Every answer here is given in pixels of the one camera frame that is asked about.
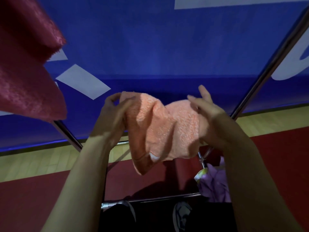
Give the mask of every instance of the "hand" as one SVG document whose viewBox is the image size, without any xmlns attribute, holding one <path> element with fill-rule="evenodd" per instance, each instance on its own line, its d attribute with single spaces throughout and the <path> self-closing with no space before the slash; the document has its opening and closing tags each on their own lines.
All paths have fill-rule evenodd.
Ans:
<svg viewBox="0 0 309 232">
<path fill-rule="evenodd" d="M 135 97 L 127 98 L 115 106 L 114 101 L 118 100 L 120 96 L 121 93 L 116 93 L 106 98 L 100 116 L 90 134 L 90 136 L 107 138 L 111 149 L 117 145 L 125 131 L 124 114 L 135 100 Z"/>
<path fill-rule="evenodd" d="M 198 89 L 202 98 L 188 95 L 188 100 L 199 113 L 201 140 L 223 151 L 228 144 L 249 139 L 240 126 L 222 108 L 213 103 L 210 93 L 203 85 L 200 85 Z"/>
</svg>

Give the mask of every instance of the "folded cloth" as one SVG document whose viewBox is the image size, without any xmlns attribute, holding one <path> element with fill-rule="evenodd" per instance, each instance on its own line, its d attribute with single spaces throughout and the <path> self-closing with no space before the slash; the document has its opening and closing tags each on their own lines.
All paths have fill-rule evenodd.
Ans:
<svg viewBox="0 0 309 232">
<path fill-rule="evenodd" d="M 213 167 L 207 164 L 208 170 L 203 170 L 205 174 L 195 177 L 200 194 L 208 197 L 209 202 L 230 203 L 230 191 L 227 185 L 224 158 L 221 157 L 220 166 Z"/>
<path fill-rule="evenodd" d="M 192 158 L 199 149 L 199 117 L 188 100 L 164 106 L 145 93 L 122 92 L 120 102 L 136 96 L 126 111 L 134 167 L 143 175 L 157 162 Z"/>
<path fill-rule="evenodd" d="M 0 110 L 66 118 L 64 97 L 43 66 L 64 44 L 36 0 L 0 0 Z"/>
</svg>

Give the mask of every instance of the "person's right arm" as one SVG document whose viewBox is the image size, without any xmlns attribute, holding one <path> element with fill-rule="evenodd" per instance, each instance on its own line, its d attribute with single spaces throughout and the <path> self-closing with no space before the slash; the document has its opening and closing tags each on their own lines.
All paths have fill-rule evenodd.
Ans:
<svg viewBox="0 0 309 232">
<path fill-rule="evenodd" d="M 220 107 L 204 86 L 203 98 L 188 96 L 198 108 L 200 137 L 223 152 L 239 231 L 302 231 L 286 206 L 253 141 Z"/>
</svg>

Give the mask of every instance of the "red carpet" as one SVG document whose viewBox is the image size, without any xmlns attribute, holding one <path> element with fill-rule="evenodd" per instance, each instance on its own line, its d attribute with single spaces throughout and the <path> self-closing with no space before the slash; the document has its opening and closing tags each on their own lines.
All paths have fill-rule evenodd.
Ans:
<svg viewBox="0 0 309 232">
<path fill-rule="evenodd" d="M 309 231 L 309 127 L 252 139 L 297 221 Z M 218 161 L 214 153 L 210 162 Z M 193 176 L 201 169 L 196 158 L 156 165 L 145 176 L 130 160 L 108 167 L 106 200 L 143 199 L 196 192 Z M 0 183 L 0 231 L 39 231 L 51 211 L 68 171 Z"/>
</svg>

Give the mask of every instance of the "purple cloth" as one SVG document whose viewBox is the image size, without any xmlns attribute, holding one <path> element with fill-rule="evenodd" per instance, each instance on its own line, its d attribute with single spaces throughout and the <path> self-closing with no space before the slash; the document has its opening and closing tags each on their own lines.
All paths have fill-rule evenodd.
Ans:
<svg viewBox="0 0 309 232">
<path fill-rule="evenodd" d="M 221 157 L 220 166 L 224 165 Z M 225 169 L 217 170 L 211 164 L 207 164 L 208 172 L 204 174 L 197 185 L 200 194 L 208 197 L 209 202 L 230 203 L 230 191 L 227 185 Z"/>
</svg>

